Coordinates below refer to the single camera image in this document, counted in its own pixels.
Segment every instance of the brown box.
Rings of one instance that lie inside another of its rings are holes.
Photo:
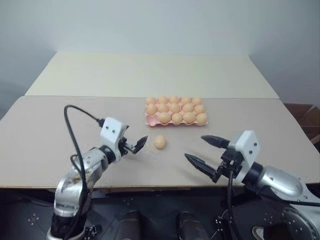
[[[320,110],[310,104],[285,103],[285,107],[298,121],[306,136],[313,144],[320,141]]]

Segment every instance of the beige table surface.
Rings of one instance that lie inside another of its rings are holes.
[[[126,155],[121,162],[111,164],[97,187],[213,186],[209,177],[185,159],[184,153],[217,167],[223,151],[200,136],[230,139],[243,130],[256,132],[261,145],[256,161],[260,164],[295,174],[307,183],[320,181],[319,153],[278,99],[206,98],[207,125],[148,127],[144,98],[23,96],[0,121],[0,187],[57,186],[71,167],[70,155],[75,153],[63,114],[67,104],[130,125],[125,134],[130,143],[149,136],[137,155]],[[100,128],[94,121],[72,109],[70,121],[83,152],[98,147]],[[152,143],[159,134],[167,138],[163,150],[156,150]],[[221,177],[216,186],[227,183]]]
[[[246,55],[58,52],[27,96],[279,98]]]

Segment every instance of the brown egg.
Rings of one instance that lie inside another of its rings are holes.
[[[197,113],[197,114],[202,114],[205,112],[205,106],[203,106],[202,104],[200,105],[196,105],[194,107],[194,111]]]
[[[158,104],[167,104],[168,103],[168,98],[166,98],[165,96],[160,96],[158,98]]]
[[[202,104],[202,98],[201,97],[195,97],[195,98],[192,98],[192,101],[191,101],[194,105],[199,105],[199,104]]]
[[[157,118],[160,123],[167,124],[171,120],[171,115],[168,112],[160,112]]]
[[[164,136],[160,135],[154,139],[153,144],[157,149],[163,149],[167,144],[167,140]]]
[[[174,125],[179,125],[182,122],[182,115],[180,113],[174,113],[171,117]]]
[[[187,97],[187,96],[182,97],[181,100],[180,100],[180,103],[182,103],[182,104],[191,103],[191,97]]]
[[[188,124],[191,124],[196,120],[196,115],[193,112],[186,112],[183,114],[183,120],[185,120]]]
[[[171,103],[169,105],[169,110],[173,113],[179,113],[181,111],[181,108],[179,104]]]
[[[168,106],[164,103],[158,104],[157,108],[159,113],[167,113],[169,111]]]
[[[196,116],[196,121],[199,123],[199,124],[205,124],[207,121],[208,121],[208,116],[206,113],[199,113],[197,116]]]
[[[186,103],[182,107],[182,111],[186,112],[192,112],[194,110],[194,105],[192,103]]]
[[[157,112],[157,107],[153,103],[146,107],[146,113],[149,115],[154,115]]]
[[[157,103],[157,99],[155,99],[154,97],[147,97],[145,99],[145,104],[149,105],[149,104],[156,104]]]
[[[169,103],[171,104],[178,104],[180,102],[180,98],[177,96],[171,96],[169,97]]]

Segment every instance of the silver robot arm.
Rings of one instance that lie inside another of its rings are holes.
[[[260,145],[255,132],[244,131],[232,141],[212,135],[201,137],[210,145],[224,148],[222,162],[217,169],[208,166],[202,159],[185,153],[187,160],[198,170],[217,182],[221,175],[237,183],[249,186],[261,197],[285,203],[281,216],[295,240],[320,239],[320,199],[313,195],[300,178],[272,166],[263,167],[255,162]]]
[[[78,213],[82,194],[82,178],[77,171],[80,169],[80,160],[76,156],[70,171],[61,178],[55,191],[54,213],[51,228],[47,232],[47,240],[62,240],[70,231],[76,214],[80,216],[69,236],[70,240],[82,240],[85,236],[85,222],[89,210],[91,195],[96,182],[100,179],[110,163],[117,163],[128,151],[136,154],[146,143],[147,137],[141,138],[135,146],[127,144],[124,133],[129,126],[108,117],[105,119],[101,133],[99,148],[92,148],[82,154],[85,169],[87,195],[82,211]]]

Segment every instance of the white wall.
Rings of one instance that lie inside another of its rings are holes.
[[[0,117],[56,51],[250,55],[320,105],[319,42],[319,0],[0,0]]]

